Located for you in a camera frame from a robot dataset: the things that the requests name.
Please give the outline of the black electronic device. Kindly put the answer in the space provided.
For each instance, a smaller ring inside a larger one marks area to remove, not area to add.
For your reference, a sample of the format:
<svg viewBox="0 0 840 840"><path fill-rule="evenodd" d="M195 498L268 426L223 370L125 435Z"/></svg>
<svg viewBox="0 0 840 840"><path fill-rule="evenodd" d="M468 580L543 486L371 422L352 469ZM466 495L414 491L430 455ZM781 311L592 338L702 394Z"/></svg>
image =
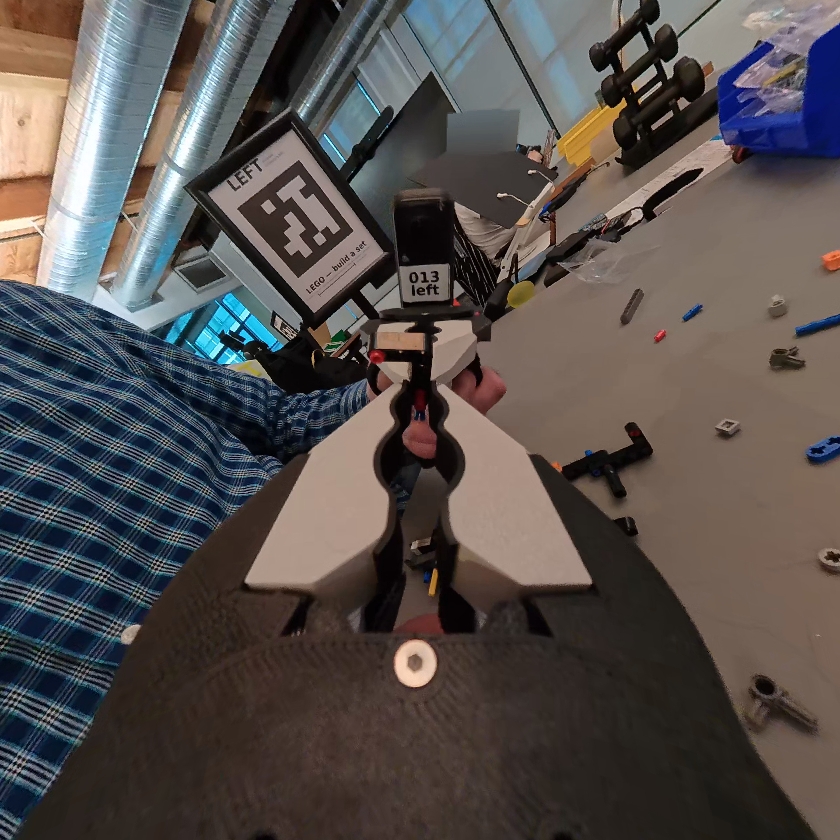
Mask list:
<svg viewBox="0 0 840 840"><path fill-rule="evenodd" d="M565 264L581 266L591 257L601 253L606 245L618 243L622 238L620 230L610 232L604 229L584 229L577 231L552 247L544 257L545 268L542 271L544 287L549 288L558 280L569 275Z"/></svg>

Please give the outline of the yellow storage bin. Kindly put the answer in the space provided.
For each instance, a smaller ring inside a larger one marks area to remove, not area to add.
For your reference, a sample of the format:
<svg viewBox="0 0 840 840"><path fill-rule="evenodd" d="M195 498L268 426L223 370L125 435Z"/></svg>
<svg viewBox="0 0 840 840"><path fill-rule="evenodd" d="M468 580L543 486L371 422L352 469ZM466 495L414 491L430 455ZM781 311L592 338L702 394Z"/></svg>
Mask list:
<svg viewBox="0 0 840 840"><path fill-rule="evenodd" d="M555 147L559 159L579 168L592 157L592 142L604 131L613 134L613 123L624 104L614 108L598 106L589 111L572 128L558 138Z"/></svg>

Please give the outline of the clear bags of lego parts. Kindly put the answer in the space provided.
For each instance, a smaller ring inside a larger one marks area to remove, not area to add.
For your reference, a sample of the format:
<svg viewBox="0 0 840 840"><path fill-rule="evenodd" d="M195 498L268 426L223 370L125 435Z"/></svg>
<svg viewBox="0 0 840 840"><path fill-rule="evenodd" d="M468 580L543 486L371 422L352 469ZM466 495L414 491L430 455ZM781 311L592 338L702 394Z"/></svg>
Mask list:
<svg viewBox="0 0 840 840"><path fill-rule="evenodd" d="M750 59L734 82L737 88L765 88L794 75L804 66L813 44L838 25L838 1L755 1L747 8L743 26L770 50Z"/></svg>

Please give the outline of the black dumbbell rack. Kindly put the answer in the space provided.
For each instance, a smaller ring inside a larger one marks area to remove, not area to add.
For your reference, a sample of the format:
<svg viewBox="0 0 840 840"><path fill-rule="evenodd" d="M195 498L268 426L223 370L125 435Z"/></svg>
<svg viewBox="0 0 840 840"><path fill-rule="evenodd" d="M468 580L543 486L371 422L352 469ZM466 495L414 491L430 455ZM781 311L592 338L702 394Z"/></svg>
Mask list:
<svg viewBox="0 0 840 840"><path fill-rule="evenodd" d="M604 104L618 109L612 134L616 162L637 170L667 151L718 113L715 87L693 58L678 57L676 31L663 24L657 1L640 2L616 30L589 49L596 71L611 69L602 79Z"/></svg>

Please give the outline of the blue storage bin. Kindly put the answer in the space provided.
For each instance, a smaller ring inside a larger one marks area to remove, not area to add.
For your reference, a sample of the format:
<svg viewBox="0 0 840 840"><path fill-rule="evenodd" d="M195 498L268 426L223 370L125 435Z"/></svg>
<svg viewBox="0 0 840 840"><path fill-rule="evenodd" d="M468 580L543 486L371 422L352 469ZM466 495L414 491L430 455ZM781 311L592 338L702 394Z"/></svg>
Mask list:
<svg viewBox="0 0 840 840"><path fill-rule="evenodd" d="M717 81L720 134L728 145L757 154L837 158L839 155L839 27L811 46L803 104L798 112L741 115L736 79L770 53L760 42Z"/></svg>

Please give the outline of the person's plaid shirt torso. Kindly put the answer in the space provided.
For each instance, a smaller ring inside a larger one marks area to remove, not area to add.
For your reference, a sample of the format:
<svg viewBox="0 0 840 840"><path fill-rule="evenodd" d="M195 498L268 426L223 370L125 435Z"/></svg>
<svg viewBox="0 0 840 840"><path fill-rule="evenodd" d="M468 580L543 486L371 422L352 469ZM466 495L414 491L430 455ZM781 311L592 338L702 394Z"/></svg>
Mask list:
<svg viewBox="0 0 840 840"><path fill-rule="evenodd" d="M260 384L2 282L2 838L85 737L184 562L285 465Z"/></svg>

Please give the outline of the clear plastic bag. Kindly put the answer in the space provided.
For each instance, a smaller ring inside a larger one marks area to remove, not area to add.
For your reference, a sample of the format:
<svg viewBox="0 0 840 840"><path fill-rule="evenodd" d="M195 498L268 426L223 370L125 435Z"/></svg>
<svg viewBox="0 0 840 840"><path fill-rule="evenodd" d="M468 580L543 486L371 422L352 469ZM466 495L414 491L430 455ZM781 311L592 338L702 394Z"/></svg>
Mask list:
<svg viewBox="0 0 840 840"><path fill-rule="evenodd" d="M628 279L659 249L660 245L610 243L593 238L562 259L560 266L583 283L615 285Z"/></svg>

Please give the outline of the black lego liftarm axle tube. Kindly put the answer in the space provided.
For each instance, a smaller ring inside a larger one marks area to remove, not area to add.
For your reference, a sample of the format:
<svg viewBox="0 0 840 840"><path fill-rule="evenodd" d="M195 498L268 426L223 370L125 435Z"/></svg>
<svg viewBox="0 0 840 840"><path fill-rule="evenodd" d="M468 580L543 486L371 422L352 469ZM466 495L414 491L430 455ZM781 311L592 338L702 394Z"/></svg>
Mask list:
<svg viewBox="0 0 840 840"><path fill-rule="evenodd" d="M597 451L587 449L582 458L567 465L553 462L551 466L568 481L577 480L584 475L603 478L612 496L616 499L624 499L627 496L627 489L619 471L650 458L654 453L652 445L636 423L627 423L624 431L629 437L629 444L623 448L613 452L604 449Z"/></svg>

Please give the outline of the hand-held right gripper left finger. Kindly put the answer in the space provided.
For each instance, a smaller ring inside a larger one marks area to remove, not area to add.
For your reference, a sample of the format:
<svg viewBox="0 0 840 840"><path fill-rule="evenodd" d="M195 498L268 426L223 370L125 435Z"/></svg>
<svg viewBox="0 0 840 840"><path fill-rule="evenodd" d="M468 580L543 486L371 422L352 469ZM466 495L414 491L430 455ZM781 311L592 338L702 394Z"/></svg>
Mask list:
<svg viewBox="0 0 840 840"><path fill-rule="evenodd" d="M390 632L403 598L403 536L392 483L403 466L399 385L304 456L245 585L362 611Z"/></svg>

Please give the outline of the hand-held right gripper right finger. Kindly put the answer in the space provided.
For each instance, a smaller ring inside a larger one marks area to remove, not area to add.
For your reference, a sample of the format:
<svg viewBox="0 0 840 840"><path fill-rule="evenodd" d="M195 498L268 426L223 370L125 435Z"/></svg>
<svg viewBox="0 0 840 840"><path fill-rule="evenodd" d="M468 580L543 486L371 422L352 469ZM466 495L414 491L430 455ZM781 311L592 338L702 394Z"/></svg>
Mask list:
<svg viewBox="0 0 840 840"><path fill-rule="evenodd" d="M478 614L593 579L535 459L448 386L438 387L438 618L474 632Z"/></svg>

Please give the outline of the black lego chassis assembly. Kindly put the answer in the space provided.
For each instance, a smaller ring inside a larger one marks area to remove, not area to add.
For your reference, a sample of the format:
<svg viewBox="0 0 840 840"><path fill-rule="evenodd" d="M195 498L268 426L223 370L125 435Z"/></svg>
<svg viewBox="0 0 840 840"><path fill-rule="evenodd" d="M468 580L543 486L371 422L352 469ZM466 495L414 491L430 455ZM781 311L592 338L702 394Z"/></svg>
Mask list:
<svg viewBox="0 0 840 840"><path fill-rule="evenodd" d="M418 574L429 597L437 598L441 592L441 577L438 569L439 547L442 534L436 529L430 536L411 542L404 565L406 569Z"/></svg>

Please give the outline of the silver spiral air duct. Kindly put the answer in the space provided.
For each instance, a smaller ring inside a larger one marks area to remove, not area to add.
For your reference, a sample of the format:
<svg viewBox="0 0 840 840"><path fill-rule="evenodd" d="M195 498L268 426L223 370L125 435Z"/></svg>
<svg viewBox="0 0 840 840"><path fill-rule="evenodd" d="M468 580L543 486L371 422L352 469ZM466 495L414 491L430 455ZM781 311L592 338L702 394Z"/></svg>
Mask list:
<svg viewBox="0 0 840 840"><path fill-rule="evenodd" d="M316 138L339 106L355 68L399 5L397 1L348 1L343 6L290 101L290 110Z"/></svg>
<svg viewBox="0 0 840 840"><path fill-rule="evenodd" d="M86 1L36 284L90 302L189 1Z"/></svg>
<svg viewBox="0 0 840 840"><path fill-rule="evenodd" d="M148 306L165 278L196 206L186 185L224 152L293 6L216 2L112 282L113 299L129 311Z"/></svg>

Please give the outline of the white instruction sheet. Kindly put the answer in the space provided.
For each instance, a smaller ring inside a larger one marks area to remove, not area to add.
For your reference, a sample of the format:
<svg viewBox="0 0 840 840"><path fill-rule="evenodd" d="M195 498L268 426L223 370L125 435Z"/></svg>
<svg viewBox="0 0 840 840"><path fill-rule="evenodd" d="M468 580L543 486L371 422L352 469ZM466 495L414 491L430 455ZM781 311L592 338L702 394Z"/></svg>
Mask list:
<svg viewBox="0 0 840 840"><path fill-rule="evenodd" d="M731 161L731 154L731 147L718 135L672 164L668 169L638 188L611 210L605 211L603 215L607 219L614 219L626 212L633 211L635 208L640 209L659 189L671 183L685 172L700 170L699 177L703 177L727 161Z"/></svg>

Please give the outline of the black framed marker sign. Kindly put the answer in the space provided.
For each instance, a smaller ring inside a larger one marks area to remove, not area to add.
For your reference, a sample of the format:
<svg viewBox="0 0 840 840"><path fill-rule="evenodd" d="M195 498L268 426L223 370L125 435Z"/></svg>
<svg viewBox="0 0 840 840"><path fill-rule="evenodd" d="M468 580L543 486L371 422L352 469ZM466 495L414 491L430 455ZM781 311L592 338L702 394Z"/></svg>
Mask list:
<svg viewBox="0 0 840 840"><path fill-rule="evenodd" d="M184 190L306 328L394 277L391 240L291 109Z"/></svg>

